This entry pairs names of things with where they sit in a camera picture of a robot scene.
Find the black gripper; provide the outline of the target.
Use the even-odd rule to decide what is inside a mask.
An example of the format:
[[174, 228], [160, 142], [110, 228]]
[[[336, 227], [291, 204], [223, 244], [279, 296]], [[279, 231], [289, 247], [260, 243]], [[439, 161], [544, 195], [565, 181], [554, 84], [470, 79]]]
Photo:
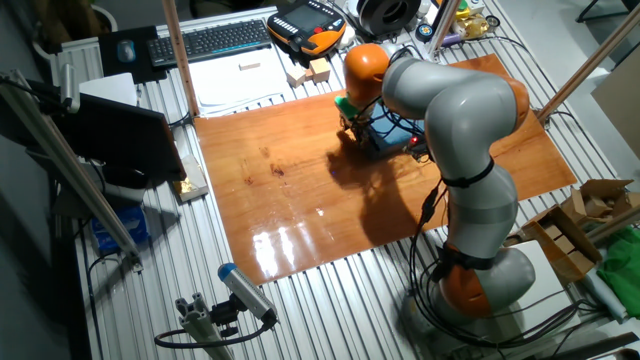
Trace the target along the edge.
[[367, 143], [370, 141], [368, 129], [370, 119], [370, 110], [343, 115], [343, 129], [350, 131], [357, 143]]

